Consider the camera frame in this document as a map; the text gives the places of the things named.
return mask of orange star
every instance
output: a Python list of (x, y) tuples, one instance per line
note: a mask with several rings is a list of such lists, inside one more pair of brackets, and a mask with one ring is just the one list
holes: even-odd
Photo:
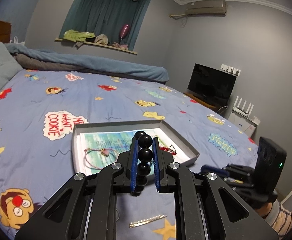
[(176, 238), (176, 226), (172, 226), (166, 218), (164, 228), (154, 230), (153, 232), (163, 235), (163, 240), (168, 240), (170, 237)]

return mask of wooden window sill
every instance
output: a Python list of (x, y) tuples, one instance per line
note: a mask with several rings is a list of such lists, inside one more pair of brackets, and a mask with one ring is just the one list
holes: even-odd
[[(63, 39), (56, 38), (55, 41), (63, 41)], [(108, 45), (103, 45), (103, 44), (98, 44), (98, 43), (93, 43), (93, 42), (88, 42), (88, 41), (85, 41), (84, 44), (104, 47), (104, 48), (108, 48), (108, 49), (115, 49), (115, 50), (119, 50), (119, 51), (122, 51), (122, 52), (126, 52), (126, 53), (137, 55), (137, 52), (135, 52), (135, 51), (130, 51), (130, 50), (126, 50), (126, 49), (120, 49), (120, 48), (116, 48), (116, 47), (113, 47), (113, 46), (108, 46)]]

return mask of blue wall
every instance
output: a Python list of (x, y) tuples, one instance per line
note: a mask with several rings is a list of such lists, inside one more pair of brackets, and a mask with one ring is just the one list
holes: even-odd
[(38, 0), (0, 0), (0, 20), (11, 23), (11, 36), (24, 41)]

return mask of teal curtain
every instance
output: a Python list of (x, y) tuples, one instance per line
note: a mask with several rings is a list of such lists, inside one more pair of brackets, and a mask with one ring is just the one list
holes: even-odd
[(141, 23), (150, 0), (74, 0), (61, 29), (65, 31), (93, 32), (96, 36), (105, 34), (108, 42), (119, 42), (119, 32), (124, 24), (130, 26), (128, 35), (121, 44), (128, 44), (133, 50)]

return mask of black bead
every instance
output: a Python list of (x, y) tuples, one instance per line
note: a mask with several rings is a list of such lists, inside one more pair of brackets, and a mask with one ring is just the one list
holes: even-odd
[(138, 197), (141, 194), (141, 192), (137, 193), (137, 192), (131, 192), (130, 195), (132, 195), (133, 197)]
[(153, 144), (153, 139), (148, 134), (143, 134), (138, 139), (138, 144), (142, 148), (149, 148)]
[(136, 185), (145, 186), (147, 184), (147, 177), (137, 175)]
[(141, 136), (141, 135), (143, 135), (143, 134), (146, 134), (144, 131), (137, 131), (136, 133), (135, 133), (135, 135), (134, 135), (134, 138), (136, 139), (136, 140), (138, 140), (139, 139), (139, 137)]
[(138, 185), (136, 185), (136, 187), (135, 187), (135, 191), (134, 192), (136, 192), (136, 193), (140, 193), (140, 192), (142, 192), (144, 190), (144, 186), (138, 186)]
[(141, 162), (150, 162), (153, 159), (153, 152), (148, 148), (141, 148), (138, 152), (138, 158)]
[(150, 166), (148, 163), (139, 163), (137, 166), (137, 174), (143, 177), (150, 174)]

